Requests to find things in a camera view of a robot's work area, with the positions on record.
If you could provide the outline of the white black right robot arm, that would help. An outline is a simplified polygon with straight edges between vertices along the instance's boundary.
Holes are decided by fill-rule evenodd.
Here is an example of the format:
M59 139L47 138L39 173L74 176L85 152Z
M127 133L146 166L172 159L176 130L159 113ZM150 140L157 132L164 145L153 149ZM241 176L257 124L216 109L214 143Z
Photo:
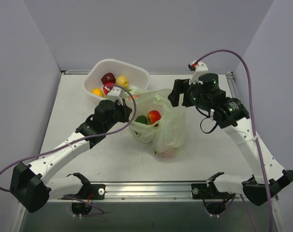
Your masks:
M207 179L207 194L216 198L222 193L242 194L256 206L263 205L293 182L293 170L286 170L265 147L254 131L249 112L237 98L231 98L219 87L219 76L205 73L198 81L176 79L168 100L173 107L194 106L199 113L206 111L206 118L216 122L231 137L246 159L251 177L228 175L218 172Z

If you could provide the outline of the red apple from bag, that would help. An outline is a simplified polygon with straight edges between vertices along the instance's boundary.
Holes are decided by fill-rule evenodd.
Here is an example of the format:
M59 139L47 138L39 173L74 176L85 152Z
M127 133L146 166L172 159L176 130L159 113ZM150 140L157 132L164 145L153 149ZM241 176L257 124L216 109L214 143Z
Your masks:
M161 119L161 114L157 110L151 110L150 112L148 112L147 118L150 124L154 124Z

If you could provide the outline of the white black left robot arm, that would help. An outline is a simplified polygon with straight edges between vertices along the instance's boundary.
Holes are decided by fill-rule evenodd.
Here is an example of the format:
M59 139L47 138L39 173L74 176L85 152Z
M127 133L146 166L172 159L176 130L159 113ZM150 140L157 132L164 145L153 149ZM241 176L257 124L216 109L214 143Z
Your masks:
M103 100L63 143L54 150L45 152L37 160L25 165L20 161L13 169L10 193L27 209L34 213L41 209L50 197L50 179L66 164L80 154L92 149L111 134L117 123L129 126L137 107L130 108L125 102Z

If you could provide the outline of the light green plastic bag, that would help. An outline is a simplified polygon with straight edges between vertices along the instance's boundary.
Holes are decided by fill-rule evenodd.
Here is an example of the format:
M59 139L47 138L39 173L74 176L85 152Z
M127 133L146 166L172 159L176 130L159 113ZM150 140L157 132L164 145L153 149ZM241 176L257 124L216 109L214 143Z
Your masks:
M136 114L147 117L147 114L156 110L161 119L155 123L143 124L135 120L129 125L129 129L139 145L148 150L152 155L164 158L174 158L185 143L187 135L186 109L173 107L168 100L170 89L156 91L134 89L131 91L133 99L123 93L122 97L128 107L136 103Z

